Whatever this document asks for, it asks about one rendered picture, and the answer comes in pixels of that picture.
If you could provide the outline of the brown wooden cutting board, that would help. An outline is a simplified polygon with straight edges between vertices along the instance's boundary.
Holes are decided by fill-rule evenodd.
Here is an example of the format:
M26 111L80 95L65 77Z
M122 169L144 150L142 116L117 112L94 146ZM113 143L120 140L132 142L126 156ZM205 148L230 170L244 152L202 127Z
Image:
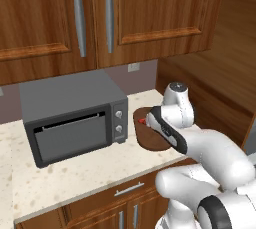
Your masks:
M138 122L145 118L146 125ZM164 119L160 106L139 108L133 113L137 142L146 150L164 151L173 147L183 152L182 136Z

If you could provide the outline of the grey toaster oven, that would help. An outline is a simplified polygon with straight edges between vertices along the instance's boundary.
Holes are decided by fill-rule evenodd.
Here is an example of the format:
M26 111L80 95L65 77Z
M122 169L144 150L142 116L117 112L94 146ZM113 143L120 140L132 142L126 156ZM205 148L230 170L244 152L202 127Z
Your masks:
M23 124L109 104L112 144L128 138L128 98L102 69L21 83L19 90Z

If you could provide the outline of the toaster oven glass door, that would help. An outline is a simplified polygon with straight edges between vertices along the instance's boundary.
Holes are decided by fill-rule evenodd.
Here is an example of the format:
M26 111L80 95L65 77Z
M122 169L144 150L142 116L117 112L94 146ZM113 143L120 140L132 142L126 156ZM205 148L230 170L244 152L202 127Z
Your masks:
M41 127L45 125L95 113L100 113L100 117L45 131L41 130ZM109 104L24 123L38 168L111 145L111 126Z

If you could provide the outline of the wooden drawer front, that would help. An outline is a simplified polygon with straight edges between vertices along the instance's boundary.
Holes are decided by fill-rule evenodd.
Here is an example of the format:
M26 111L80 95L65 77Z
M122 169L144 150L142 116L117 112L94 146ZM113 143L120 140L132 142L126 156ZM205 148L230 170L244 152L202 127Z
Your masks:
M87 214L91 211L94 211L99 208L103 208L109 204L112 204L116 201L129 198L133 195L141 194L146 189L151 188L155 185L155 176L157 172L151 172L135 178L133 180L127 181L125 183L113 186L99 193L93 194L88 197L84 197L78 201L72 202L68 205L65 205L63 212L68 222L80 217L81 215ZM130 186L136 185L138 182L144 183L144 186L133 190L129 193L123 194L121 196L114 197L116 190L123 190Z

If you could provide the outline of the wooden tall side panel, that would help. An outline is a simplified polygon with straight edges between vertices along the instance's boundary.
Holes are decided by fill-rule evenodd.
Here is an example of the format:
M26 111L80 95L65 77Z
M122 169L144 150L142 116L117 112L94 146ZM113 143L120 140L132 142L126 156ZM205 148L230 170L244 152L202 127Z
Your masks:
M158 61L156 90L189 87L196 124L242 146L256 114L256 0L222 0L209 51Z

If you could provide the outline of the wooden base cupboard door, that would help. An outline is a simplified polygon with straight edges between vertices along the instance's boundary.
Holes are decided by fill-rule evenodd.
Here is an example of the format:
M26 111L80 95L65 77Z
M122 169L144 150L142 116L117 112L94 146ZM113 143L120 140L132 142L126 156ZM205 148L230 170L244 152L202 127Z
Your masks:
M168 208L168 200L156 191L141 195L127 203L127 229L133 228L134 205L138 204L137 229L155 229Z
M119 229L119 212L124 212L126 229L127 204L119 204L82 215L68 223L67 229Z

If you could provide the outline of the wooden wall cupboard door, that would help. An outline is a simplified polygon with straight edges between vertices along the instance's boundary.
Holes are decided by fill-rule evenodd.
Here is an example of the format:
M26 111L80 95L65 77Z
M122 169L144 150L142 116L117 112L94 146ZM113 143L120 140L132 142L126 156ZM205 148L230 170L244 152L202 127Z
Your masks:
M74 0L0 0L0 86L96 68L92 0L83 0L86 57Z
M113 0L114 50L108 52L105 0L93 0L100 68L208 50L222 0Z

